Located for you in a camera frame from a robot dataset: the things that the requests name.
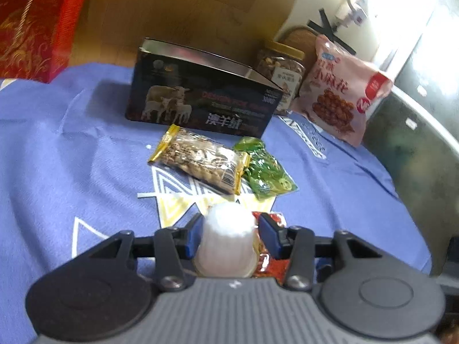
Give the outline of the red orange snack packet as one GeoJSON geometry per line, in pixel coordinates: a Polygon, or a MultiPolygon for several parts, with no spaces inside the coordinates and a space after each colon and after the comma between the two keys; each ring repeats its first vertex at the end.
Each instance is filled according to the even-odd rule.
{"type": "MultiPolygon", "coordinates": [[[[288,266],[288,260],[276,260],[269,251],[266,249],[264,243],[260,239],[258,232],[258,219],[261,215],[260,211],[252,211],[255,217],[255,225],[257,228],[257,250],[258,250],[258,265],[252,274],[252,278],[275,278],[278,283],[282,283],[285,277],[285,272],[288,266]]],[[[280,212],[268,212],[268,215],[279,225],[281,228],[287,227],[285,217],[280,212]]]]}

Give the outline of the white plastic jelly cup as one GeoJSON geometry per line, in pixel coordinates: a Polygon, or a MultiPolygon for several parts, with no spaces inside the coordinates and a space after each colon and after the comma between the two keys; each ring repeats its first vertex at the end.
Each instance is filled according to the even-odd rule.
{"type": "Polygon", "coordinates": [[[247,278],[258,265],[255,217],[239,203],[209,208],[194,265],[206,277],[247,278]]]}

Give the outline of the dark green candy packet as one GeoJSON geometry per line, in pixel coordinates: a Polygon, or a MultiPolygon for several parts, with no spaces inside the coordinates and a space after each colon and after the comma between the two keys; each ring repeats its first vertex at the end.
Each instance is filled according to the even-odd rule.
{"type": "Polygon", "coordinates": [[[234,145],[234,150],[249,155],[250,162],[244,169],[244,177],[259,200],[298,190],[292,177],[267,151],[261,139],[243,137],[234,145]]]}

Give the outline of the gold-edged peanut packet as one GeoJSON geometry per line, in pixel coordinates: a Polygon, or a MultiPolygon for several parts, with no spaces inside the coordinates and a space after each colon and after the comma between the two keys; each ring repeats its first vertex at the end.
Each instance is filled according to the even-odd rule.
{"type": "Polygon", "coordinates": [[[250,155],[234,151],[175,124],[162,136],[149,163],[179,169],[227,194],[240,194],[250,155]]]}

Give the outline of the blue printed cloth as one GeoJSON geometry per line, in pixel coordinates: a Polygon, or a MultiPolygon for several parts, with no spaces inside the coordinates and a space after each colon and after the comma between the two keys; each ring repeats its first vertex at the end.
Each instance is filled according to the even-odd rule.
{"type": "MultiPolygon", "coordinates": [[[[151,166],[165,127],[127,120],[132,71],[86,64],[48,84],[1,81],[1,341],[35,337],[25,311],[43,274],[118,231],[183,226],[225,195],[183,172],[151,166]]],[[[289,225],[330,237],[351,231],[425,273],[432,257],[387,170],[366,148],[304,116],[273,116],[263,142],[296,191],[259,201],[289,225]]]]}

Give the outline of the pink twist snack bag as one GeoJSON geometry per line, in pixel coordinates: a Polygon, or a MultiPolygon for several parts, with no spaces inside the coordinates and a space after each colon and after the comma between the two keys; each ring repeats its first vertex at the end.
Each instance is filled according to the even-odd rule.
{"type": "Polygon", "coordinates": [[[304,79],[293,111],[334,137],[357,147],[366,130],[366,111],[389,95],[393,81],[326,36],[315,41],[317,60],[304,79]]]}

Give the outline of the black open box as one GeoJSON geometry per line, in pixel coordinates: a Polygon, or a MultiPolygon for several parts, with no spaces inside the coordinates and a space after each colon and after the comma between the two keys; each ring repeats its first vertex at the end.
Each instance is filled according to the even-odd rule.
{"type": "Polygon", "coordinates": [[[260,138],[283,92],[244,64],[146,38],[125,116],[132,121],[260,138]]]}

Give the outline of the nut jar with gold lid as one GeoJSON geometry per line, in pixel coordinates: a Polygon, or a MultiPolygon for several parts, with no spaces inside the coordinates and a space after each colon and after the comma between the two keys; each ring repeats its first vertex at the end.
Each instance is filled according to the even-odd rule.
{"type": "Polygon", "coordinates": [[[256,71],[271,80],[282,89],[283,96],[276,113],[290,113],[292,101],[295,99],[303,81],[305,54],[301,50],[274,40],[266,40],[258,51],[256,71]]]}

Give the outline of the red gift box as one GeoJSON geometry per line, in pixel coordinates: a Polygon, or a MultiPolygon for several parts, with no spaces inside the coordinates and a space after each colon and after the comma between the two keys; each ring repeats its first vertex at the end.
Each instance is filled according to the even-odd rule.
{"type": "Polygon", "coordinates": [[[1,0],[1,77],[50,82],[68,67],[84,0],[1,0]]]}

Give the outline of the wooden board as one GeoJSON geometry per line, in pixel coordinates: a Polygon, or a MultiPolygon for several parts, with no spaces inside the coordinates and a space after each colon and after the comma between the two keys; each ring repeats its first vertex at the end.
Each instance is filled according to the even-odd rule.
{"type": "Polygon", "coordinates": [[[277,34],[295,0],[85,0],[70,63],[132,66],[145,37],[247,65],[277,34]]]}

